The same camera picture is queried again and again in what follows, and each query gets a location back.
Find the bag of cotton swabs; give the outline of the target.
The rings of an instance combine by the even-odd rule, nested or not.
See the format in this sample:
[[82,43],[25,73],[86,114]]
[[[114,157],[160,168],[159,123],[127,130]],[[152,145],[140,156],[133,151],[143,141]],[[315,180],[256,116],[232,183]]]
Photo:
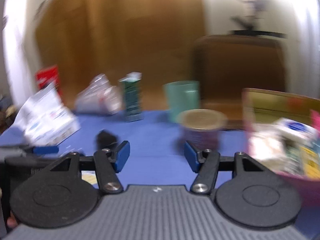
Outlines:
[[248,140],[249,155],[265,166],[276,167],[286,160],[281,138],[274,132],[253,133]]

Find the pink macaron biscuit tin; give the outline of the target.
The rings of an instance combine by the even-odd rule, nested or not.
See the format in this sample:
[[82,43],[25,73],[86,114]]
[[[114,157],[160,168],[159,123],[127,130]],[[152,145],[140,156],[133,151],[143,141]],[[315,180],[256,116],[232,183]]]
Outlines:
[[[319,112],[319,100],[307,96],[271,90],[245,88],[242,92],[242,123],[249,139],[257,124],[271,124],[288,118],[311,124],[310,111]],[[319,206],[319,179],[278,172],[302,197],[303,206]]]

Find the white wet wipes pack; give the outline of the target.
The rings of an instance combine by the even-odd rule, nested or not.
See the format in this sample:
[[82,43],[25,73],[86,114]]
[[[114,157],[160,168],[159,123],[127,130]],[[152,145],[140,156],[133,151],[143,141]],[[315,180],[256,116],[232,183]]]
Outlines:
[[318,138],[317,129],[295,120],[280,118],[272,125],[282,137],[300,144],[306,145]]

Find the yellow card packet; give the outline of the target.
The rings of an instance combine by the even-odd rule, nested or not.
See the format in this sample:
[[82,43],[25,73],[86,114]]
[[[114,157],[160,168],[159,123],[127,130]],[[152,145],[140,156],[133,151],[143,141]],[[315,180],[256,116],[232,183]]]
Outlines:
[[310,179],[319,179],[319,155],[303,145],[299,146],[299,150],[304,175]]

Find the black round lid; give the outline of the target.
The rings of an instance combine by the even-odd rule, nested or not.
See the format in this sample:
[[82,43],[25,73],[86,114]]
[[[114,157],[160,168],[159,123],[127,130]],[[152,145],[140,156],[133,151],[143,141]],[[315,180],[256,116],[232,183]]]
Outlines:
[[118,146],[118,137],[103,129],[95,137],[97,150],[114,150]]

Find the white tissue pack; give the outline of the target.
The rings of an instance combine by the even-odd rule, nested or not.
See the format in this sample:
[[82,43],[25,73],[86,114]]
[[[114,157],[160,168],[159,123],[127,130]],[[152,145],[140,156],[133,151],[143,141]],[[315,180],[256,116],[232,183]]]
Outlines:
[[77,117],[62,103],[53,83],[24,103],[13,126],[34,146],[58,145],[80,129]]

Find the paper snack cup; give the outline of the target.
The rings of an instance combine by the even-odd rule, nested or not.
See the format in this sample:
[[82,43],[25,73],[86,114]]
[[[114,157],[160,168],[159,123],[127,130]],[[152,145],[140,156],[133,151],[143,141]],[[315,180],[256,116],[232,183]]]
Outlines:
[[228,118],[225,114],[211,109],[191,109],[180,113],[177,121],[185,141],[190,141],[200,150],[217,150]]

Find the blue patterned tablecloth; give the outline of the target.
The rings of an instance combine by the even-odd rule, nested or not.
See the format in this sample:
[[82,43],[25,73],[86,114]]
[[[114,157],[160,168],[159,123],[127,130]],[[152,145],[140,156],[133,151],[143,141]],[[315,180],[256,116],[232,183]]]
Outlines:
[[[59,145],[59,154],[80,151],[92,155],[96,150],[96,135],[103,129],[130,142],[130,157],[120,172],[124,187],[131,184],[185,185],[189,188],[196,174],[183,156],[183,141],[178,124],[167,120],[165,111],[146,111],[143,119],[126,122],[123,114],[112,116],[78,115],[80,130]],[[232,156],[246,150],[243,131],[223,131],[219,152]],[[24,144],[22,132],[11,126],[1,134],[1,145]],[[309,239],[319,234],[319,207],[302,208],[296,227]]]

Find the bagged paper cups stack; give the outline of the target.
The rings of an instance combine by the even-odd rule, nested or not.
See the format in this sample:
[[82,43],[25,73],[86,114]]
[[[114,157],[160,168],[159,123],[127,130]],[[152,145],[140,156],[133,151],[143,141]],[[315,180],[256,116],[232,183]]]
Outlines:
[[121,94],[105,74],[93,78],[75,100],[75,111],[82,114],[114,115],[121,110]]

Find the mint green mug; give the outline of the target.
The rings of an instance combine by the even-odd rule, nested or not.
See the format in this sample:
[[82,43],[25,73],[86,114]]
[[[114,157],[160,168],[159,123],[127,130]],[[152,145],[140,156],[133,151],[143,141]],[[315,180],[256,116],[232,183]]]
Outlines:
[[200,108],[200,85],[198,81],[176,81],[163,86],[168,103],[168,115],[171,122],[183,111]]

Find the green drink carton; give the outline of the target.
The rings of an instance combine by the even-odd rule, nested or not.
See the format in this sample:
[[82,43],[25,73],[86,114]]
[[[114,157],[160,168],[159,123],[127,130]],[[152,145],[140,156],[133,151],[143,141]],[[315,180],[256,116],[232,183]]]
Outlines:
[[124,112],[127,121],[138,121],[142,119],[141,89],[140,82],[142,74],[131,72],[119,80],[123,95]]

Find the red snack box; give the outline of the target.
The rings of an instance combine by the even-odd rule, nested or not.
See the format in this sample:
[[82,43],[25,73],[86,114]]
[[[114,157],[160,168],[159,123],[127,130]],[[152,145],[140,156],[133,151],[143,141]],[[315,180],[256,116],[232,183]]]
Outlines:
[[61,95],[60,77],[57,65],[43,68],[35,74],[36,84],[38,89],[46,88],[50,83],[53,83],[56,91]]

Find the wooden panel board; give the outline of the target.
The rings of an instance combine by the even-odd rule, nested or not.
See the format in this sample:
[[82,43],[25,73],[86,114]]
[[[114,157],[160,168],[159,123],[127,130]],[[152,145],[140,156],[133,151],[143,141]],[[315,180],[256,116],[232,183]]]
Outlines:
[[117,85],[140,72],[143,109],[164,110],[164,84],[191,78],[204,33],[202,0],[50,0],[35,40],[43,66],[58,67],[67,107],[99,74]]

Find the white power strip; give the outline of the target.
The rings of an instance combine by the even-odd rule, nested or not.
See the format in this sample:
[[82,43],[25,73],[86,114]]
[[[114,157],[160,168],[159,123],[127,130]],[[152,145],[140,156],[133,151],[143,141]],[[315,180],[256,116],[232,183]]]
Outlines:
[[243,5],[243,16],[233,16],[231,20],[246,30],[254,30],[263,12],[266,11],[268,0],[239,0]]

